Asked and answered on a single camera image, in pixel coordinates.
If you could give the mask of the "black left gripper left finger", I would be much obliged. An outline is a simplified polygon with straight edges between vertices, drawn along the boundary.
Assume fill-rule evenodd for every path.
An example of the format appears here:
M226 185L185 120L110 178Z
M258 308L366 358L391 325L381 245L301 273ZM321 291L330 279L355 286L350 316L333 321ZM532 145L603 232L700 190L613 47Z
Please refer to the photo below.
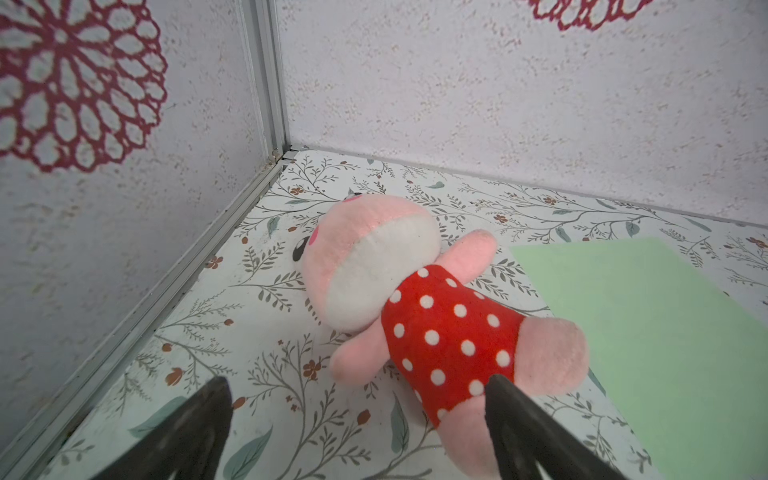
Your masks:
M232 416L229 383L214 377L95 478L213 479Z

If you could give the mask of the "light green paper sheet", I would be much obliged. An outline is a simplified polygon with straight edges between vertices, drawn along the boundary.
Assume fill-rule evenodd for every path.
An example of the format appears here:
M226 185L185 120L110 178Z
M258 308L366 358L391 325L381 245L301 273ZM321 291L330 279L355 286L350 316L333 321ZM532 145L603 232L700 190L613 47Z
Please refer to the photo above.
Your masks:
M668 479L767 475L767 329L663 242L516 246Z

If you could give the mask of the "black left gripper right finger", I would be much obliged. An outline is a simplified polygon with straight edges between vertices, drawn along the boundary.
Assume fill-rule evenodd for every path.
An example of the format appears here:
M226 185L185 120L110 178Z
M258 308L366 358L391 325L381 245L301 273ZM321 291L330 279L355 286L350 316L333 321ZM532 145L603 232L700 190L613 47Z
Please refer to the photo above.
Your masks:
M490 377L485 402L485 421L501 478L625 479L506 377Z

